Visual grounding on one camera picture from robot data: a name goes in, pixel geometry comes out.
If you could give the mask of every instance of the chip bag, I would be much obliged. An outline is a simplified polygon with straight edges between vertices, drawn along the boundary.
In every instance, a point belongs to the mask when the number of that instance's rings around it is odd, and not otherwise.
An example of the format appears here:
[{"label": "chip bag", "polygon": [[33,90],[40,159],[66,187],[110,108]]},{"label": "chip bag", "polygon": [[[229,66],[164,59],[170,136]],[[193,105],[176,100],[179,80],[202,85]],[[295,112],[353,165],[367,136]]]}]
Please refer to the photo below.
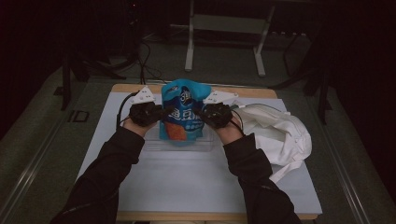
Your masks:
[{"label": "chip bag", "polygon": [[202,109],[203,100],[211,87],[188,79],[177,79],[163,86],[163,108],[173,105],[175,110],[160,122],[162,140],[195,141],[202,137],[205,123],[192,110]]}]

